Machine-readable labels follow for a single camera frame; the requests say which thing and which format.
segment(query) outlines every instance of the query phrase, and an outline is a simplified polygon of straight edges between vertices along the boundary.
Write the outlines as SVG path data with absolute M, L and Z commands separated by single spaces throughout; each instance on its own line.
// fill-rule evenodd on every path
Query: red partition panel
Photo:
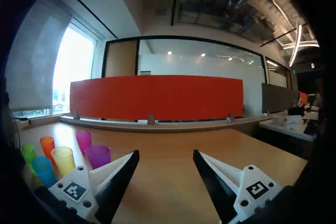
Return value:
M 243 116 L 243 81 L 207 76 L 121 76 L 72 82 L 70 110 L 79 116 L 198 120 Z
M 307 105 L 308 103 L 308 94 L 299 92 L 300 98 L 302 100 L 303 105 Z

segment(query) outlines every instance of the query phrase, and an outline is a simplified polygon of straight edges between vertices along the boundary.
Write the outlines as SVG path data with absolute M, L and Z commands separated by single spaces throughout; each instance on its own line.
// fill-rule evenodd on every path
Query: table surface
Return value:
M 192 160 L 194 149 L 239 169 L 254 164 L 281 186 L 294 184 L 307 163 L 234 129 L 130 133 L 54 123 L 22 131 L 21 144 L 31 143 L 36 154 L 43 155 L 39 139 L 52 136 L 56 147 L 72 148 L 76 166 L 87 166 L 76 130 L 91 131 L 92 143 L 108 145 L 113 160 L 139 150 L 140 161 L 114 216 L 115 224 L 218 223 L 218 214 Z
M 318 120 L 318 112 L 305 112 L 304 117 L 302 119 L 310 119 L 310 120 Z
M 270 129 L 279 133 L 283 133 L 292 137 L 300 138 L 309 142 L 314 141 L 314 136 L 305 134 L 304 131 L 307 127 L 307 124 L 304 124 L 303 121 L 300 124 L 299 131 L 295 131 L 293 129 L 287 129 L 284 126 L 279 126 L 273 124 L 272 120 L 261 121 L 259 126 L 265 129 Z

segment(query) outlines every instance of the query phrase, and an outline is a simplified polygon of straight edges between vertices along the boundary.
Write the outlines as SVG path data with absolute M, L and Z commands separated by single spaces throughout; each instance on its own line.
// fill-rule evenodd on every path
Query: green cup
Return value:
M 26 160 L 27 164 L 29 165 L 31 171 L 36 175 L 33 167 L 32 167 L 32 161 L 36 157 L 35 148 L 32 144 L 25 144 L 23 147 L 21 147 L 21 152 L 24 156 L 24 160 Z

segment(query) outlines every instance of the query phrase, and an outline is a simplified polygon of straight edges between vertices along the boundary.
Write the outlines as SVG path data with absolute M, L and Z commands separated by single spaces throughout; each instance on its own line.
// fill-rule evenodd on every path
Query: plastic cup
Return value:
M 85 149 L 92 145 L 91 132 L 90 131 L 77 131 L 76 139 L 81 149 L 82 154 L 85 155 Z
M 63 176 L 75 168 L 74 155 L 71 148 L 57 147 L 51 151 L 51 154 Z
M 46 187 L 50 188 L 57 182 L 50 159 L 46 157 L 36 157 L 31 162 L 31 166 Z
M 51 160 L 52 163 L 55 163 L 51 151 L 55 148 L 55 141 L 53 137 L 42 137 L 39 140 L 45 156 Z
M 32 161 L 36 157 L 35 148 L 31 144 L 25 144 L 21 147 L 22 155 L 24 156 L 24 160 L 26 160 L 27 164 L 29 165 L 31 171 L 36 175 L 33 167 Z
M 97 169 L 111 162 L 111 149 L 104 145 L 93 145 L 85 149 L 92 169 Z

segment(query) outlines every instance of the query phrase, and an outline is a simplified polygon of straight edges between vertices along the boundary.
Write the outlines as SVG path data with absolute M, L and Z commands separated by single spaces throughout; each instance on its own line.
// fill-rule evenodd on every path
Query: purple cup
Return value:
M 84 155 L 85 149 L 92 145 L 91 132 L 82 130 L 82 131 L 77 131 L 75 135 L 76 135 L 79 148 L 81 149 L 81 152 Z
M 111 149 L 105 145 L 93 145 L 85 149 L 92 169 L 97 169 L 111 162 Z

